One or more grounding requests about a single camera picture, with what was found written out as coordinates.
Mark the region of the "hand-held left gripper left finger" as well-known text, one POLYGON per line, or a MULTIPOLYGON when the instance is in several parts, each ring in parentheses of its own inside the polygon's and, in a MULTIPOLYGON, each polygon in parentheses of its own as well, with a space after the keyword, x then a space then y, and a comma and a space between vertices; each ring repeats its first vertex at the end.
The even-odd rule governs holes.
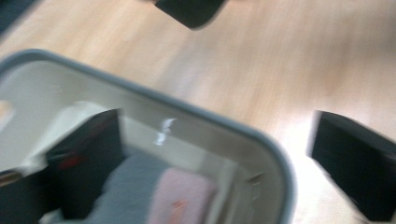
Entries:
POLYGON ((64 217, 86 217, 124 159, 116 109, 90 117, 51 148, 46 161, 64 217))

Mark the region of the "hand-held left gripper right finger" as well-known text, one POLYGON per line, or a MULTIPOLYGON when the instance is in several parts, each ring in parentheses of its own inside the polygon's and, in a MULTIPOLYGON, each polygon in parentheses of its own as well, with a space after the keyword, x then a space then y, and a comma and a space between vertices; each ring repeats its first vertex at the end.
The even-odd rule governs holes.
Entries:
POLYGON ((368 220, 392 220, 396 142, 353 119, 320 111, 311 158, 368 220))

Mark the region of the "grey knit glove labelled pink cuff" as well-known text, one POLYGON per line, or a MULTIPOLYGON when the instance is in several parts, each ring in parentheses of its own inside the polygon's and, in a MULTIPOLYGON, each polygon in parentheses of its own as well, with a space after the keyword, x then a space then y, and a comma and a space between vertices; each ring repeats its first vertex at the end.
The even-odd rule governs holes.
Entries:
POLYGON ((203 224, 217 191, 210 179, 134 155, 108 177, 86 224, 203 224))

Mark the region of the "white bin with grey rim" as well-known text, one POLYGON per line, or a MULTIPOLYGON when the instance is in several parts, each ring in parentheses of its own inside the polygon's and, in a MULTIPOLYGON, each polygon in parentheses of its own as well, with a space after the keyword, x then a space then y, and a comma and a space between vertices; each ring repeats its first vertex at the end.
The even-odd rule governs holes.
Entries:
POLYGON ((0 171, 37 167, 45 148, 114 108, 128 149, 217 182, 205 224, 290 223, 290 167, 266 135, 39 49, 0 61, 0 171))

